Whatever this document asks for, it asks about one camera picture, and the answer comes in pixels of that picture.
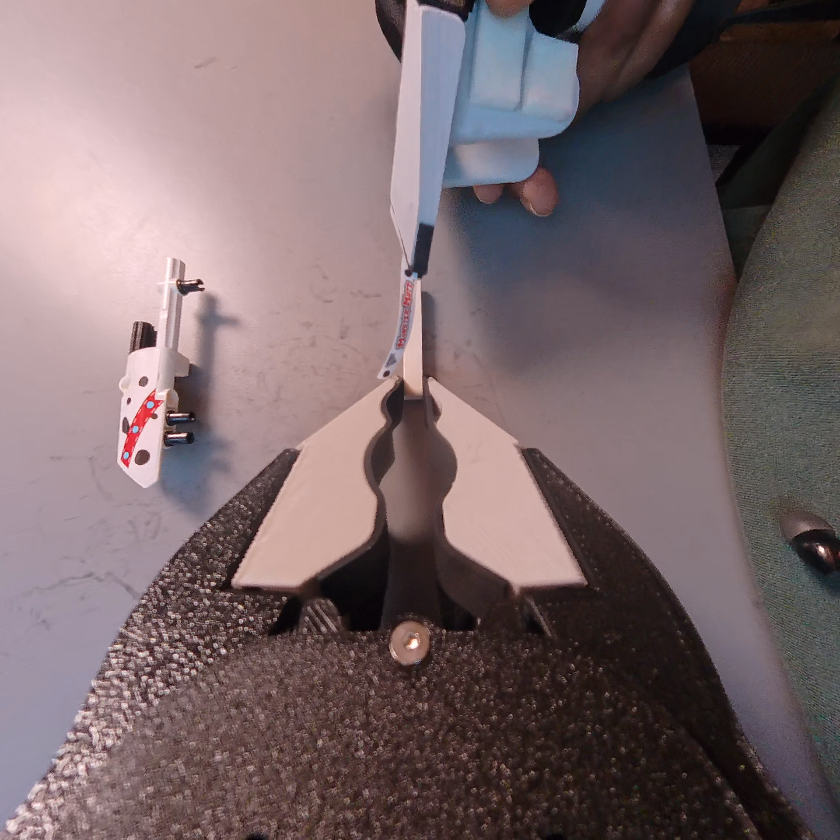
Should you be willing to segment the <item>black earbud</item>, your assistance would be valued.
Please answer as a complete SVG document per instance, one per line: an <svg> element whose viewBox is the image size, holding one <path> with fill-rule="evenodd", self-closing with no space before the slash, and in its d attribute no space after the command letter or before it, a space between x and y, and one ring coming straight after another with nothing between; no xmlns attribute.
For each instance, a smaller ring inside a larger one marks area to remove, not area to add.
<svg viewBox="0 0 840 840"><path fill-rule="evenodd" d="M821 574L839 572L839 538L828 521L790 508L780 515L780 530L791 549L811 568Z"/></svg>

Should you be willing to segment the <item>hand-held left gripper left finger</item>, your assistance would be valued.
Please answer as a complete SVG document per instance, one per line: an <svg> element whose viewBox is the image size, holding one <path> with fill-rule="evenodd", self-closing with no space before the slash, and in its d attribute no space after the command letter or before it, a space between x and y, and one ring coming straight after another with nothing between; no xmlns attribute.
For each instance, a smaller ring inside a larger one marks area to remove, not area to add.
<svg viewBox="0 0 840 840"><path fill-rule="evenodd" d="M232 580L238 590L304 592L372 546L382 525L372 447L390 423L384 381L307 438Z"/></svg>

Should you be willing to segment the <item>white spotted toy brick assembly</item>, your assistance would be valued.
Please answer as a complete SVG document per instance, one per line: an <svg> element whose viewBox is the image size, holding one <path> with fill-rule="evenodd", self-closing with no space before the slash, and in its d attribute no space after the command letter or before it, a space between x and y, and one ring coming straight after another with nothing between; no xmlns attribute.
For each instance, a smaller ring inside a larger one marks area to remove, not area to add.
<svg viewBox="0 0 840 840"><path fill-rule="evenodd" d="M152 487L161 475L166 448L189 445L195 415L179 410L178 379L188 376L191 363L179 350L183 299L203 291L199 279L185 278L186 266L180 259L167 261L161 283L161 308L157 325L145 321L133 324L121 392L118 463L129 478L142 488Z"/></svg>

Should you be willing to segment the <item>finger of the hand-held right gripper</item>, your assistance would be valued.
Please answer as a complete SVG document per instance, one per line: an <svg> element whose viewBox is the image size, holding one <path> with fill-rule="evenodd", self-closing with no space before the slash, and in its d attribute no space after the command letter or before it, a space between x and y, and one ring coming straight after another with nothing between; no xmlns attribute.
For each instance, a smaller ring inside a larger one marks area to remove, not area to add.
<svg viewBox="0 0 840 840"><path fill-rule="evenodd" d="M391 209L406 273L418 277L427 272L465 42L458 14L406 3Z"/></svg>

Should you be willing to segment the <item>person's right hand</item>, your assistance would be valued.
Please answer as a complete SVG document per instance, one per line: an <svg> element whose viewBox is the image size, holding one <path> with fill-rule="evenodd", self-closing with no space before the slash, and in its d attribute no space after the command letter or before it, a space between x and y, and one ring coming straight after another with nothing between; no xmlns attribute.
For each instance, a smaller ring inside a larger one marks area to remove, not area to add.
<svg viewBox="0 0 840 840"><path fill-rule="evenodd" d="M693 1L607 1L579 42L577 75L579 108L574 123L602 102L619 99L657 66L675 40ZM515 196L530 214L551 215L559 201L558 186L546 168L538 166L524 181L507 185L477 185L474 194L486 205L504 192Z"/></svg>

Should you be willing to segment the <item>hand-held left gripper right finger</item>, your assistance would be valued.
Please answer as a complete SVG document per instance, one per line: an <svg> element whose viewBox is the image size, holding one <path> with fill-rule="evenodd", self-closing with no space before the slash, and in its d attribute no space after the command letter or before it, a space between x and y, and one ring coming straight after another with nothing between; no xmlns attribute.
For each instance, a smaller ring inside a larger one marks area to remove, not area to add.
<svg viewBox="0 0 840 840"><path fill-rule="evenodd" d="M586 586L516 438L427 379L436 432L454 477L437 529L438 581L455 604L484 617L509 596Z"/></svg>

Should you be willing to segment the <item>white beam with red label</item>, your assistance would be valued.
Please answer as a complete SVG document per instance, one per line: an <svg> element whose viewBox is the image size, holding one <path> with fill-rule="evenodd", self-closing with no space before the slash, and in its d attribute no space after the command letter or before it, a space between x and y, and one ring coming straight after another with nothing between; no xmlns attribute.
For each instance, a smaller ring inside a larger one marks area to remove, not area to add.
<svg viewBox="0 0 840 840"><path fill-rule="evenodd" d="M378 377L390 378L401 364L404 396L410 400L424 396L422 316L421 281L403 259L395 338Z"/></svg>

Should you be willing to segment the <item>grey desk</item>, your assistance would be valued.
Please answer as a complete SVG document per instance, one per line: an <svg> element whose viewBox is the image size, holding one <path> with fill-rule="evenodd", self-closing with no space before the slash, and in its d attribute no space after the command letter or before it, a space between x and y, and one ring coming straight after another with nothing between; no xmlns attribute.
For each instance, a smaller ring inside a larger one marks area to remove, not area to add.
<svg viewBox="0 0 840 840"><path fill-rule="evenodd" d="M372 2L2 2L2 822L154 576L375 384L401 250L399 67ZM719 412L732 265L678 70L543 147L554 215L441 203L429 364L541 449L683 603L821 838L815 767L744 555ZM118 463L133 324L182 302L191 444Z"/></svg>

